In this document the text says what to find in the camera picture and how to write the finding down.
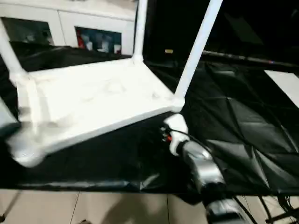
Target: black cable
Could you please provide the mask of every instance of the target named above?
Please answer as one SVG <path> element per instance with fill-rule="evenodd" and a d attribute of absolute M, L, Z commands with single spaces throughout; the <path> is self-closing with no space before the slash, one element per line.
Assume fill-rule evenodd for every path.
<path fill-rule="evenodd" d="M 172 129 L 172 128 L 169 128 L 170 131 L 172 132 L 178 132 L 178 133 L 181 133 L 181 134 L 184 134 L 186 136 L 188 136 L 190 139 L 192 139 L 193 141 L 195 141 L 196 143 L 198 143 L 200 146 L 202 146 L 205 150 L 207 150 L 210 154 L 211 154 L 211 150 L 205 146 L 203 143 L 201 143 L 197 138 L 195 138 L 194 136 L 188 134 L 188 133 L 185 133 L 185 132 L 182 132 L 182 131 L 179 131 L 179 130 L 175 130 L 175 129 Z"/>
<path fill-rule="evenodd" d="M 268 209 L 268 206 L 266 205 L 265 201 L 263 200 L 263 198 L 261 196 L 258 197 L 262 203 L 262 206 L 263 208 L 265 209 L 266 213 L 267 213 L 267 216 L 268 216 L 268 220 L 269 220 L 269 224 L 273 224 L 273 221 L 272 221 L 272 216 L 271 216 L 271 213 Z"/>
<path fill-rule="evenodd" d="M 257 224 L 257 221 L 253 218 L 253 216 L 251 215 L 251 213 L 245 208 L 245 206 L 239 201 L 239 199 L 234 196 L 233 197 L 234 200 L 238 203 L 238 205 L 241 207 L 241 209 L 246 213 L 246 215 L 248 216 L 248 218 L 252 221 L 253 224 Z"/>

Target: black plastic sheet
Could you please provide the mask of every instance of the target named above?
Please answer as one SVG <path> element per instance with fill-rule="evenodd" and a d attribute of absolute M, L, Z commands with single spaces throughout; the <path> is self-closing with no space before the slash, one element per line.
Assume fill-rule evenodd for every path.
<path fill-rule="evenodd" d="M 14 49 L 27 71 L 120 58 L 69 47 L 15 43 Z M 183 63 L 146 64 L 175 90 Z M 0 70 L 0 96 L 16 115 L 16 89 L 2 62 Z M 229 193 L 299 195 L 299 109 L 263 68 L 200 62 L 185 100 L 190 134 L 212 149 Z M 19 166 L 1 147 L 0 188 L 172 193 L 198 202 L 188 167 L 161 141 L 159 127 L 169 115 L 76 144 L 35 168 Z"/>

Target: glass cabinet door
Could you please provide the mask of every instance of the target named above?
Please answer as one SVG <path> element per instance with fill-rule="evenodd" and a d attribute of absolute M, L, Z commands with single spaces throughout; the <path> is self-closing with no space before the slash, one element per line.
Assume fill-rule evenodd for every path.
<path fill-rule="evenodd" d="M 81 27 L 75 30 L 79 48 L 121 54 L 121 33 Z"/>
<path fill-rule="evenodd" d="M 10 41 L 54 45 L 47 22 L 2 17 Z"/>
<path fill-rule="evenodd" d="M 59 12 L 65 42 L 100 52 L 133 54 L 134 21 Z"/>
<path fill-rule="evenodd" d="M 57 10 L 0 4 L 0 18 L 10 41 L 65 45 Z"/>

